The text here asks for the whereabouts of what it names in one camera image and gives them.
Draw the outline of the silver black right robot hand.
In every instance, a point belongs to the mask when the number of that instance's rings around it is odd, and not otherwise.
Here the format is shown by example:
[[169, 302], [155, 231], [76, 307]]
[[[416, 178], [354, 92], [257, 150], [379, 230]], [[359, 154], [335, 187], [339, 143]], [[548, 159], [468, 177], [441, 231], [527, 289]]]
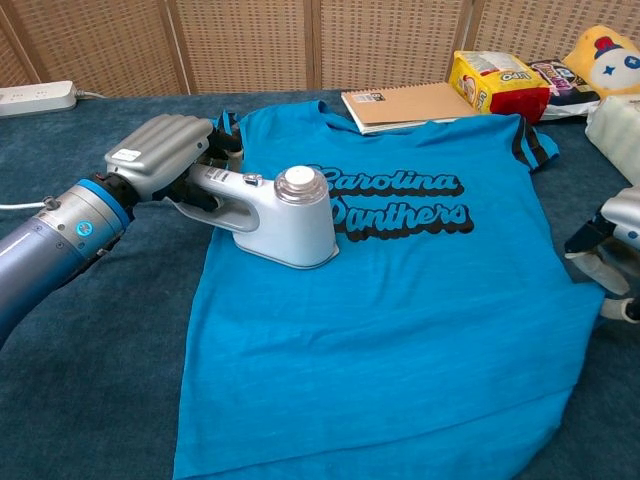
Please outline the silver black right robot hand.
[[613, 294], [600, 315], [639, 322], [639, 188], [622, 189], [564, 244], [565, 258]]

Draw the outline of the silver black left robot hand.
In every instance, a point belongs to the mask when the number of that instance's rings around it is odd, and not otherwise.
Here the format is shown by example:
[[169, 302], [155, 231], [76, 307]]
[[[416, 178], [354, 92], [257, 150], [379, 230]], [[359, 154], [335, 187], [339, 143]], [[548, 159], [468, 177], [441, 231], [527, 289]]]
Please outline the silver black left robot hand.
[[239, 169], [242, 140], [235, 114], [216, 119], [156, 116], [105, 155], [107, 172], [125, 179], [142, 202], [165, 198], [206, 212], [218, 201], [188, 180], [194, 164]]

